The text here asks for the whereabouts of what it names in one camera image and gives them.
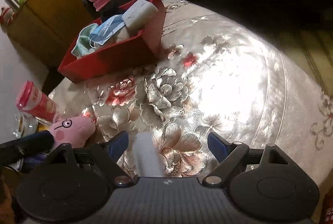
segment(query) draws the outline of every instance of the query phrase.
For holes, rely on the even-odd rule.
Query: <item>white wall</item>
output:
[[[0,0],[0,7],[6,6]],[[31,80],[42,87],[47,76],[47,67],[17,43],[11,43],[0,30],[0,143],[13,139],[11,134],[16,95],[25,81]]]

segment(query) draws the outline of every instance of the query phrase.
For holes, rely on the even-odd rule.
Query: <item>blue surgical mask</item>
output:
[[[99,27],[94,29],[90,34],[90,46],[96,48],[96,44],[103,45],[110,39],[118,30],[125,25],[122,15],[115,15],[110,17]]]

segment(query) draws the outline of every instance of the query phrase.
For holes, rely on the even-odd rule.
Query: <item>face mask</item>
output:
[[[110,39],[118,30],[124,27],[125,23],[122,15],[115,15],[110,17],[107,21],[102,23],[89,35],[90,46],[97,48],[99,45],[103,45],[108,39]]]
[[[76,58],[81,58],[84,55],[88,55],[94,52],[94,49],[90,47],[90,38],[89,34],[98,28],[97,24],[91,24],[82,29],[79,33],[79,37],[76,41],[76,45],[71,51],[72,55],[76,56]]]

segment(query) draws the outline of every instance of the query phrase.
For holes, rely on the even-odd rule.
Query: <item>pink pig plush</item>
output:
[[[70,143],[73,148],[81,148],[95,130],[94,122],[86,116],[62,119],[54,123],[49,129],[54,137],[54,148],[61,143]]]

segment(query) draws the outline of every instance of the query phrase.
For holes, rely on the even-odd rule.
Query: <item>wooden cabinet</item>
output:
[[[8,36],[48,67],[57,67],[80,30],[94,18],[82,0],[26,0]]]

